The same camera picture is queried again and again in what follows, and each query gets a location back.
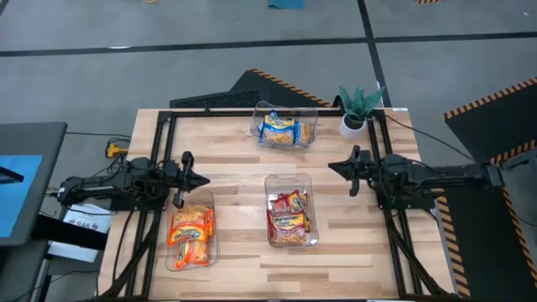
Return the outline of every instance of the snack bag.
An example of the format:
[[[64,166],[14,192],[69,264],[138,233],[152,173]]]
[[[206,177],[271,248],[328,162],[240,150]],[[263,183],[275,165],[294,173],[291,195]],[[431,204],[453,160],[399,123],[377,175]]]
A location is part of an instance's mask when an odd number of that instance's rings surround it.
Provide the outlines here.
[[[306,213],[307,205],[308,205],[308,195],[307,194],[300,194],[300,203],[302,203],[302,207],[304,208],[304,213]],[[304,228],[305,232],[310,232],[310,218],[306,215],[305,222],[304,222]]]
[[[209,265],[209,253],[204,242],[193,240],[179,243],[175,256],[175,268],[183,268],[188,263]]]
[[[304,204],[300,199],[298,190],[294,190],[293,193],[287,195],[287,202],[291,213],[305,213]]]
[[[295,120],[280,118],[276,111],[265,116],[260,139],[275,143],[292,144],[295,141]]]
[[[174,245],[176,242],[200,240],[207,242],[207,229],[205,224],[180,223],[169,235],[168,245]]]
[[[310,143],[311,123],[296,122],[295,124],[295,143],[308,144]]]
[[[168,244],[178,241],[201,240],[207,241],[206,213],[204,206],[185,206],[175,213],[169,226]]]
[[[305,215],[268,213],[270,241],[276,243],[304,243]]]
[[[282,195],[277,200],[270,201],[270,204],[274,212],[289,212],[287,195]]]
[[[212,237],[215,232],[215,211],[209,209],[205,215],[205,224],[207,228],[207,236]]]

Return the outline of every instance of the butcher block surface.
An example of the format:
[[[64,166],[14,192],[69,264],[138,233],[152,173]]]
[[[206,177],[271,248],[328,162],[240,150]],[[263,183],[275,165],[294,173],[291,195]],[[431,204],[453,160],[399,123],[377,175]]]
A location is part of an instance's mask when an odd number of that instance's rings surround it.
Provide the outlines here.
[[[129,159],[149,157],[159,110],[138,111]],[[410,125],[409,113],[386,114]],[[179,117],[172,157],[180,162],[191,151],[194,171],[211,180],[198,190],[214,195],[220,257],[206,268],[170,272],[165,267],[168,223],[160,224],[150,299],[359,299],[394,298],[388,235],[376,196],[365,182],[350,197],[350,182],[327,168],[348,159],[352,146],[370,149],[368,131],[359,139],[338,132],[341,117],[319,117],[316,141],[308,152],[261,148],[250,134],[250,117]],[[164,125],[160,158],[168,123]],[[394,152],[420,159],[414,133],[388,120]],[[382,136],[377,140],[383,154]],[[320,240],[314,247],[274,248],[267,242],[264,180],[270,174],[307,173],[313,179],[313,199]],[[452,290],[436,221],[420,210],[407,211],[416,256],[446,290]],[[115,215],[99,276],[103,292],[112,283],[112,267],[126,212]],[[138,222],[135,212],[119,253],[117,275],[133,253]],[[402,256],[407,291],[412,290],[408,264]],[[138,267],[135,294],[141,292],[145,258]]]

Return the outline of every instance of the plastic bin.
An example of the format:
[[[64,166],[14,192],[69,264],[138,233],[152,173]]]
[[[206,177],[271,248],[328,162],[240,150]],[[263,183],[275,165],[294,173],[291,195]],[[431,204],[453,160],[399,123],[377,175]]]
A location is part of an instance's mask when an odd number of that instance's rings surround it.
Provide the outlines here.
[[[303,242],[281,242],[274,240],[271,236],[273,224],[271,222],[275,217],[283,217],[283,219],[294,220],[297,216],[291,214],[282,214],[274,207],[274,201],[282,194],[288,195],[294,191],[299,191],[300,195],[306,196],[305,205],[305,221],[309,223],[309,231],[305,232],[305,240]],[[272,247],[309,247],[319,242],[319,232],[315,224],[315,208],[313,205],[313,188],[311,185],[311,177],[308,174],[272,174],[265,179],[265,195],[267,206],[267,239]]]
[[[190,192],[189,194],[185,193],[183,196],[183,200],[185,201],[183,208],[187,206],[204,206],[206,208],[215,210],[215,203],[212,198],[212,193],[208,190],[194,190]],[[209,237],[207,240],[207,252],[209,254],[209,262],[207,265],[199,265],[199,264],[193,264],[189,263],[186,264],[183,268],[177,268],[175,266],[175,259],[177,257],[177,252],[179,251],[180,243],[176,242],[174,245],[168,245],[168,239],[171,232],[171,223],[173,220],[173,215],[177,213],[178,209],[172,205],[171,200],[168,201],[168,204],[166,205],[166,216],[168,217],[168,236],[166,237],[166,245],[168,250],[168,255],[166,257],[166,268],[171,272],[178,272],[181,270],[186,269],[193,269],[193,268],[204,268],[209,265],[214,264],[218,259],[218,231],[216,228],[216,213],[214,215],[214,233],[212,237]]]
[[[268,141],[263,139],[263,121],[265,116],[276,112],[278,117],[281,118],[293,118],[296,124],[296,130],[298,132],[309,132],[309,139],[306,141],[296,140],[292,143],[278,143],[275,141]],[[317,118],[319,114],[315,108],[289,108],[278,107],[270,104],[266,101],[260,101],[253,111],[252,124],[250,125],[250,133],[257,138],[258,144],[267,148],[278,148],[287,150],[307,150],[311,144],[315,141],[315,126],[317,124]]]

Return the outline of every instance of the yellow snack bag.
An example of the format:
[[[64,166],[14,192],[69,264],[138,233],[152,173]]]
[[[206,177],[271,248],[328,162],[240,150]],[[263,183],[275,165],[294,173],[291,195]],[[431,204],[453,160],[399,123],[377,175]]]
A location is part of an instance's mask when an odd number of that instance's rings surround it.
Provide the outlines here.
[[[295,143],[308,144],[310,143],[311,123],[296,122]]]

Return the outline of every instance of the black metal frame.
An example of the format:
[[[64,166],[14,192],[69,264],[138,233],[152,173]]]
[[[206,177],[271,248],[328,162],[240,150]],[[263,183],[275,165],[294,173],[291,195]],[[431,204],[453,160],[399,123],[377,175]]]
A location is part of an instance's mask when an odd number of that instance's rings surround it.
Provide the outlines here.
[[[244,110],[205,110],[205,111],[190,111],[190,112],[172,112],[172,111],[166,111],[166,112],[159,112],[157,125],[155,129],[155,135],[154,135],[154,141],[153,141],[153,148],[151,151],[151,160],[157,161],[157,157],[159,154],[159,145],[162,139],[162,130],[164,127],[164,123],[166,121],[169,121],[169,128],[168,128],[168,135],[166,138],[165,143],[165,149],[164,149],[164,158],[163,160],[169,160],[171,159],[171,149],[174,142],[174,134],[175,134],[175,125],[177,118],[179,117],[249,117],[253,114],[253,108],[252,109],[244,109]],[[380,130],[383,136],[383,144],[385,147],[386,154],[391,154],[393,152],[391,142],[389,139],[388,134],[388,126],[386,124],[386,117],[384,116],[384,112],[379,110],[375,111],[373,114],[376,119],[378,120],[380,124]],[[334,107],[332,109],[328,110],[320,110],[319,116],[322,117],[341,117],[342,112],[340,108]],[[368,131],[369,131],[369,137],[371,140],[371,151],[373,153],[374,160],[379,161],[380,160],[380,151],[378,148],[378,142],[376,139],[376,130],[375,130],[375,123],[373,120],[368,120]],[[379,207],[382,205],[382,194],[377,194],[377,198],[379,200]],[[398,210],[398,216],[399,216],[399,223],[401,225],[402,235],[397,230],[397,227],[395,226],[394,218],[392,216],[391,210],[388,208],[381,207],[381,210],[384,214],[384,220],[386,222],[386,228],[388,232],[388,239],[389,239],[389,246],[390,246],[390,252],[392,255],[393,265],[394,265],[394,274],[395,274],[395,281],[398,288],[398,294],[401,299],[412,299],[414,301],[457,301],[457,300],[464,300],[464,301],[472,301],[472,299],[463,299],[455,294],[449,294],[442,288],[438,286],[438,284],[435,282],[435,280],[427,273],[425,268],[421,265],[418,258],[414,255],[414,248],[412,245],[412,238],[410,236],[410,229],[409,229],[409,222],[408,218],[406,216],[405,210]],[[135,237],[135,243],[134,243],[134,251],[136,251],[142,243],[142,237],[145,230],[145,222],[147,220],[148,212],[141,212],[140,218],[138,221],[138,228],[136,231],[136,237]],[[156,211],[154,213],[153,218],[153,224],[159,223],[162,216],[161,211]],[[145,265],[145,272],[146,274],[143,276],[143,285],[142,285],[142,293],[141,295],[133,295],[133,288],[134,288],[134,280],[136,279],[136,270],[133,271],[132,275],[130,276],[130,279],[128,280],[127,289],[125,292],[125,297],[118,297],[115,298],[115,300],[148,300],[149,297],[149,290],[151,287],[151,278],[152,278],[152,272],[154,267],[154,257],[156,253],[156,244],[157,244],[157,238],[155,237],[154,240],[150,243],[149,249],[148,249],[148,256],[147,256],[147,262]],[[404,283],[404,276],[403,276],[403,268],[401,266],[401,261],[399,258],[399,250],[405,255],[405,257],[409,260],[410,269],[411,269],[411,277],[413,282],[413,288],[414,293],[413,294],[407,294],[405,283]],[[423,291],[421,288],[421,282],[425,285],[425,287],[431,292],[432,295],[423,295]]]

